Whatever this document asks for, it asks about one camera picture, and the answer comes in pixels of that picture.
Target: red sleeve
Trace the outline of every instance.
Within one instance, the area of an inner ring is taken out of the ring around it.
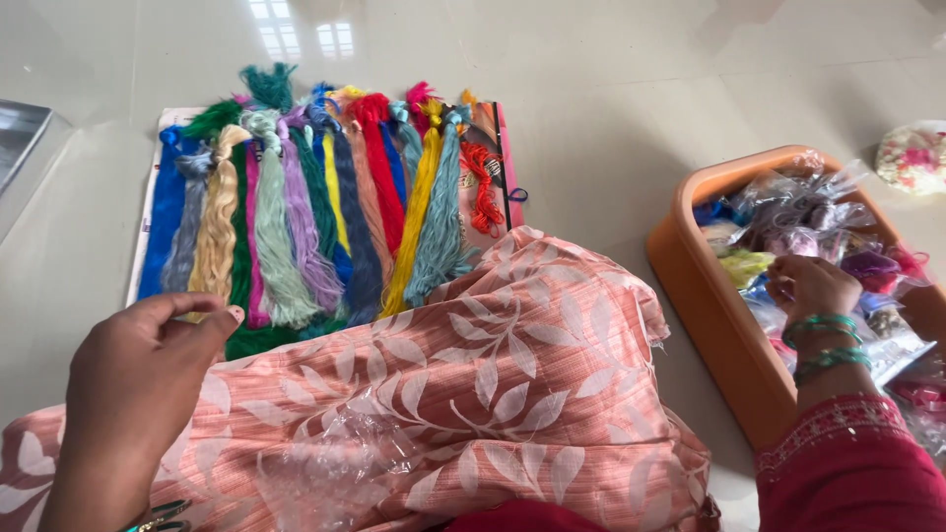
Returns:
[[[946,482],[880,396],[841,396],[805,412],[756,455],[760,532],[946,529]]]

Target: glossy floor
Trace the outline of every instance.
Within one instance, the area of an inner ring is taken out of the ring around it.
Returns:
[[[247,63],[298,62],[300,95],[429,80],[502,101],[526,220],[655,286],[644,238],[692,169],[793,143],[847,159],[946,112],[941,0],[13,0],[0,14],[0,98],[76,126],[0,246],[0,424],[60,402],[73,350],[121,306],[161,110],[240,90]],[[868,187],[944,275],[946,200]],[[661,394],[714,452],[727,530],[754,529],[749,449],[666,311]]]

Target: orange thread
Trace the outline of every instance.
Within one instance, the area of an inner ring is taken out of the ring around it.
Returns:
[[[470,226],[485,235],[488,234],[497,238],[499,236],[499,225],[506,222],[506,218],[502,216],[502,211],[493,201],[496,199],[496,192],[489,188],[493,184],[493,178],[486,170],[486,161],[490,159],[501,161],[502,156],[498,153],[490,153],[481,144],[466,141],[460,144],[460,152],[464,155],[466,166],[476,174],[480,181],[480,186],[476,192],[476,202],[473,204],[473,210],[470,211]]]

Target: leaf print fabric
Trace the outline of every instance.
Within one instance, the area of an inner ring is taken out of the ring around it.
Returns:
[[[423,450],[356,530],[420,532],[512,498],[609,530],[695,530],[709,453],[657,396],[650,345],[668,334],[642,281],[519,227],[425,307],[213,366],[151,500],[193,498],[183,517],[201,531],[272,529],[257,461],[347,403]],[[0,529],[35,529],[63,418],[47,408],[4,431]]]

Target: fingernail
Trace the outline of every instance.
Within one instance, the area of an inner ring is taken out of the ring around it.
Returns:
[[[230,315],[234,317],[237,323],[243,323],[243,309],[237,305],[231,305],[227,307],[227,311],[230,312]]]

